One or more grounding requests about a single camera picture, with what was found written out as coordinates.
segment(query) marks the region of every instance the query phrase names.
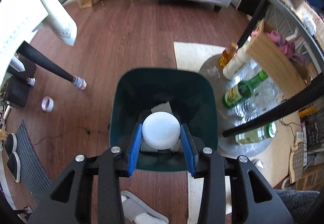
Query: trash bin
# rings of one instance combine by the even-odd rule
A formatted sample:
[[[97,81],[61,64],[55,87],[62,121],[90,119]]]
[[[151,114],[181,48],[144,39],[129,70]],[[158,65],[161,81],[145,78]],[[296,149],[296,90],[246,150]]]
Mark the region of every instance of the trash bin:
[[[180,124],[186,123],[192,136],[217,149],[217,116],[213,89],[200,74],[174,69],[139,68],[124,74],[118,82],[111,115],[110,145],[118,146],[132,134],[143,112],[170,102]],[[137,169],[176,172],[187,170],[182,153],[140,152]]]

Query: white disc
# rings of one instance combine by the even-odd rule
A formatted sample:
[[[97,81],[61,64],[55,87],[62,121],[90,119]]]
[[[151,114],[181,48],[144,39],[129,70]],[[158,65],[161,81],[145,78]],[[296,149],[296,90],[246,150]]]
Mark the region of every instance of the white disc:
[[[165,150],[174,146],[179,140],[180,124],[172,114],[158,111],[144,120],[142,134],[150,147]]]

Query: gray doormat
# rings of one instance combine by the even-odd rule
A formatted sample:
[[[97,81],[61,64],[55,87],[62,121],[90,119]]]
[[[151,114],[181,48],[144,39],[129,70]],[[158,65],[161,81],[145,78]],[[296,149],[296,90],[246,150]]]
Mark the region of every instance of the gray doormat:
[[[17,154],[20,159],[20,179],[24,182],[32,197],[38,203],[47,189],[51,186],[52,180],[41,165],[35,150],[30,142],[24,120],[22,120],[17,137]]]

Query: pink cloth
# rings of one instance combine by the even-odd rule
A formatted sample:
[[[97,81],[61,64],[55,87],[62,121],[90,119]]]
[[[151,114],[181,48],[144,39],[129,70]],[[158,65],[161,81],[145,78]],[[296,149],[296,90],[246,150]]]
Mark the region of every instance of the pink cloth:
[[[254,37],[258,34],[257,31],[253,31],[251,36]],[[287,41],[283,36],[281,36],[278,31],[273,30],[271,33],[264,33],[270,40],[272,40],[278,47],[278,49],[286,55],[287,58],[291,59],[293,62],[299,65],[304,65],[304,58],[295,52],[295,43]]]

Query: shoe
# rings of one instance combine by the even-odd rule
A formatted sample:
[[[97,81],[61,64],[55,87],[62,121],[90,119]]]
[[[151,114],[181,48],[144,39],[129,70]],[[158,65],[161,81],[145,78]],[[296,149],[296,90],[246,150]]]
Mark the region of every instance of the shoe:
[[[4,148],[7,151],[8,157],[12,152],[15,152],[17,149],[17,137],[14,133],[11,133],[7,136],[7,141],[4,144]]]
[[[19,183],[20,182],[20,159],[18,154],[15,151],[13,151],[9,155],[7,167],[9,168],[10,172],[14,176],[15,181]]]

